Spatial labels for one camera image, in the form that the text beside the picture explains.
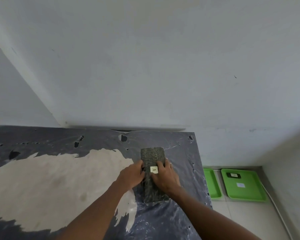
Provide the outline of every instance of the white paint patch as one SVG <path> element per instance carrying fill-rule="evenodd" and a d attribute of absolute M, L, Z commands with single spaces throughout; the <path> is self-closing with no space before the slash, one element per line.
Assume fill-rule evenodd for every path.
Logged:
<path fill-rule="evenodd" d="M 0 217 L 16 220 L 24 231 L 67 226 L 133 163 L 117 149 L 91 150 L 84 157 L 36 155 L 0 167 Z M 137 211 L 132 190 L 123 195 L 116 211 L 116 225 L 128 214 L 129 231 Z"/>

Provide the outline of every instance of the green tray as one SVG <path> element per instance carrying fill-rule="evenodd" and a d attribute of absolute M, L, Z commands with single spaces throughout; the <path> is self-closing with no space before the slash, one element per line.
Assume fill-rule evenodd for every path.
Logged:
<path fill-rule="evenodd" d="M 260 202 L 267 200 L 266 193 L 256 172 L 221 169 L 221 174 L 229 198 Z"/>
<path fill-rule="evenodd" d="M 204 168 L 204 176 L 207 181 L 207 186 L 209 190 L 210 198 L 212 199 L 219 199 L 222 197 L 222 193 L 218 184 L 218 181 L 216 179 L 216 175 L 214 174 L 214 171 L 212 168 Z"/>

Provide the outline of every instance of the white label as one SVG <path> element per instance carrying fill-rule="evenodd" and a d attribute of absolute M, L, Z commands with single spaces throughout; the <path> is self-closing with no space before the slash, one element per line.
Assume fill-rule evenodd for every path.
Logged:
<path fill-rule="evenodd" d="M 158 173 L 158 167 L 157 166 L 150 167 L 150 172 L 151 173 Z"/>
<path fill-rule="evenodd" d="M 245 188 L 246 186 L 243 183 L 237 183 L 237 186 L 240 188 Z"/>

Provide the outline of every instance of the hole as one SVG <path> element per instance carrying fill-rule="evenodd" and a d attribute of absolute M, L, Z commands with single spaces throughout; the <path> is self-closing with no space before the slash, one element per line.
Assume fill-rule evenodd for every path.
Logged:
<path fill-rule="evenodd" d="M 13 150 L 10 152 L 9 154 L 9 160 L 12 160 L 14 158 L 16 158 L 18 155 L 20 154 L 20 152 L 14 152 Z"/>
<path fill-rule="evenodd" d="M 128 140 L 128 137 L 124 136 L 124 135 L 121 135 L 121 141 L 122 142 L 125 142 Z"/>

